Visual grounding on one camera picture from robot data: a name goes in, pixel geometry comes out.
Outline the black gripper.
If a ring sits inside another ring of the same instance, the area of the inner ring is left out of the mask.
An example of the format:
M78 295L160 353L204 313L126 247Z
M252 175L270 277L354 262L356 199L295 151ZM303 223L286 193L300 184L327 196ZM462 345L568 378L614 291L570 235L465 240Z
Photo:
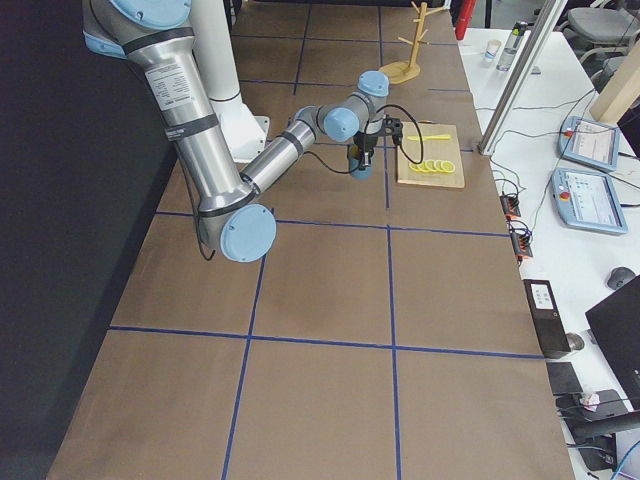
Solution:
M357 132L353 137L353 157L360 160L360 168L368 169L377 145L377 135Z

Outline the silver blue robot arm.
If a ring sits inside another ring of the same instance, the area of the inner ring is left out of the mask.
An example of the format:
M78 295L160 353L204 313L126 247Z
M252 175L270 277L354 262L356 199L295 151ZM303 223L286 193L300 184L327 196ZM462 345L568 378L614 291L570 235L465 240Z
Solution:
M86 1L87 47L137 65L156 100L167 138L189 184L200 242L236 262L264 256L276 236L259 196L320 135L354 140L354 167L371 163L389 93L379 71L360 75L345 100L308 106L269 138L269 121L242 99L223 4L219 1Z

